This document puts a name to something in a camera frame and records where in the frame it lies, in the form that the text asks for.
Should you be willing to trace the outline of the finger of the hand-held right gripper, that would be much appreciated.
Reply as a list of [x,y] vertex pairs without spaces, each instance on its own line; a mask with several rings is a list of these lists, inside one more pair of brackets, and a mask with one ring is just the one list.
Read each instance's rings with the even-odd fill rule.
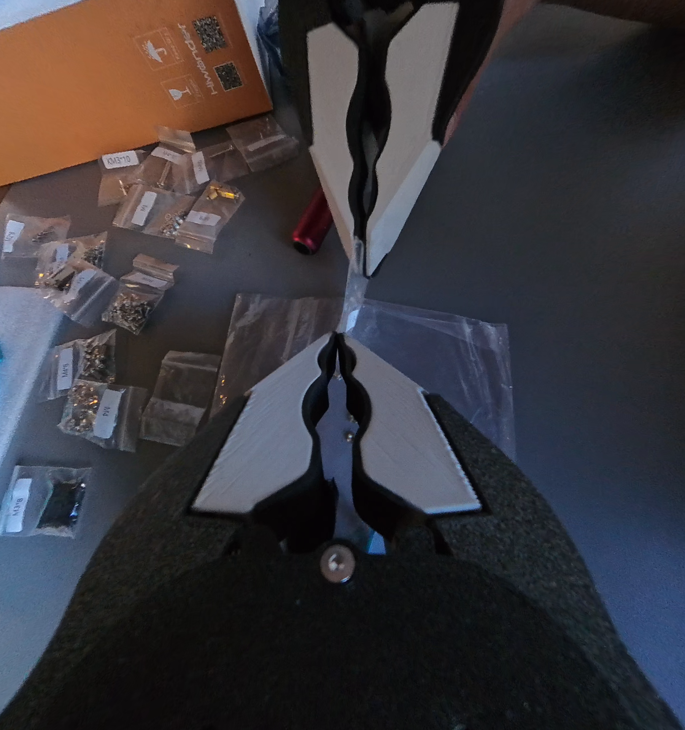
[[440,155],[434,121],[458,12],[459,5],[422,5],[387,47],[383,81],[390,109],[366,218],[367,278],[392,250]]
[[363,190],[365,36],[361,24],[325,24],[307,33],[310,153],[346,252],[369,251]]

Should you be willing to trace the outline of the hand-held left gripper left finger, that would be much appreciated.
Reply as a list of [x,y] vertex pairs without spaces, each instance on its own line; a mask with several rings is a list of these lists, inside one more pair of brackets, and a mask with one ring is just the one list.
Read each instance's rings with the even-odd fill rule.
[[252,512],[322,473],[317,425],[329,409],[337,334],[312,342],[246,393],[245,404],[194,501],[196,512]]

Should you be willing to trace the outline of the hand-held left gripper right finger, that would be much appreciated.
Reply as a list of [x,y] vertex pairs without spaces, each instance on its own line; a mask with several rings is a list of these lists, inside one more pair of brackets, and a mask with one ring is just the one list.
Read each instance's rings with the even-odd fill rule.
[[342,334],[340,372],[357,424],[358,512],[480,512],[475,488],[416,382]]

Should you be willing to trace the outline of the small clear zip bag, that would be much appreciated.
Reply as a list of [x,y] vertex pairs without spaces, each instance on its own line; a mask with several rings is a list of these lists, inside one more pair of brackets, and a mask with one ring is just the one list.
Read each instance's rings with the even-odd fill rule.
[[353,251],[347,270],[347,282],[342,312],[337,331],[346,333],[354,328],[359,311],[364,304],[369,279],[365,270],[366,255],[364,242],[353,239]]

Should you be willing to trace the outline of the grey desk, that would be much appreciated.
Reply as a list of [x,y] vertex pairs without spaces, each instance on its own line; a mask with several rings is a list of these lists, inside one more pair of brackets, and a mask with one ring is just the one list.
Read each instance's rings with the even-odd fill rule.
[[[239,292],[339,297],[333,230],[291,233],[318,185],[306,152],[239,182],[213,256],[111,226],[96,163],[14,186],[8,213],[107,230],[107,269],[178,263],[119,382],[151,393],[167,351],[221,353]],[[27,260],[0,285],[30,286]],[[685,727],[685,33],[536,7],[495,51],[472,102],[370,282],[384,302],[507,324],[517,463],[587,562],[633,657]],[[107,530],[171,447],[104,450],[29,397],[6,461],[92,468],[75,539],[0,536],[0,712],[45,649]]]

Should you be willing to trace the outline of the person's right hand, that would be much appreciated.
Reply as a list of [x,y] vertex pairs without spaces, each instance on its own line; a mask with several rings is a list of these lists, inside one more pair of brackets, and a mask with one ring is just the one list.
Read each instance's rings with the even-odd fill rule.
[[444,145],[450,141],[454,132],[457,130],[463,115],[465,114],[467,106],[470,104],[472,97],[474,96],[476,87],[482,78],[484,70],[487,68],[489,63],[492,61],[495,51],[504,41],[504,39],[512,32],[512,30],[522,22],[522,20],[530,14],[541,1],[505,1],[502,10],[502,16],[500,18],[499,26],[496,31],[496,35],[487,51],[487,54],[477,69],[477,72],[466,88],[466,92],[459,101],[455,113],[451,117],[446,130]]

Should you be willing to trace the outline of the blue-tinted plastic wrap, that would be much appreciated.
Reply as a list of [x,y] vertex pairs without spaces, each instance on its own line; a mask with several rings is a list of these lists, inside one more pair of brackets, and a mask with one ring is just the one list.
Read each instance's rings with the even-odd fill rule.
[[261,3],[256,37],[265,84],[272,104],[275,105],[277,97],[283,94],[285,83],[278,1]]

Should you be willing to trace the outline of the pile of small hardware bags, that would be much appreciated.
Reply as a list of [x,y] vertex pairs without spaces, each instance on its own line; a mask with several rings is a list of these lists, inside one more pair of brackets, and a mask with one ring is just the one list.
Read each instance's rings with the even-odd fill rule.
[[[294,157],[298,140],[272,114],[227,128],[220,143],[197,148],[190,133],[160,126],[158,145],[105,154],[98,205],[118,209],[118,229],[162,238],[189,251],[212,253],[219,233],[245,197],[230,182]],[[37,262],[35,286],[73,322],[91,326],[97,320],[138,335],[146,328],[165,294],[175,285],[177,266],[145,254],[119,279],[102,268],[107,232],[69,236],[69,216],[6,216],[3,259]],[[103,422],[103,406],[126,402],[128,390],[113,390],[116,331],[58,348],[49,360],[54,378],[45,399],[67,394],[65,433],[103,446],[116,442],[114,421]],[[190,441],[203,419],[218,358],[192,352],[170,352],[161,366],[155,394],[141,416],[143,440],[181,446]]]

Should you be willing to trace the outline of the orange and white cardboard box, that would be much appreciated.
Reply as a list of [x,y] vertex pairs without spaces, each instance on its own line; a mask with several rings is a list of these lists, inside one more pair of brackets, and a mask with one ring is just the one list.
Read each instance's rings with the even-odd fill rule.
[[263,5],[0,2],[0,187],[270,111]]

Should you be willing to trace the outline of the small bag of black screws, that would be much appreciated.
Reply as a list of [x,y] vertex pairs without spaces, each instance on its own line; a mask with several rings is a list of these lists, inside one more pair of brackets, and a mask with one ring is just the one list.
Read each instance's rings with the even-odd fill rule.
[[0,506],[0,536],[74,538],[92,469],[17,465]]

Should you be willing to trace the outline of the white foam sheet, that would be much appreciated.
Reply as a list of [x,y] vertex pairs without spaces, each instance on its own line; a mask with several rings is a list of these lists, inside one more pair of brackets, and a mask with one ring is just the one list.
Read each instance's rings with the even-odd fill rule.
[[0,286],[0,466],[62,318],[37,290]]

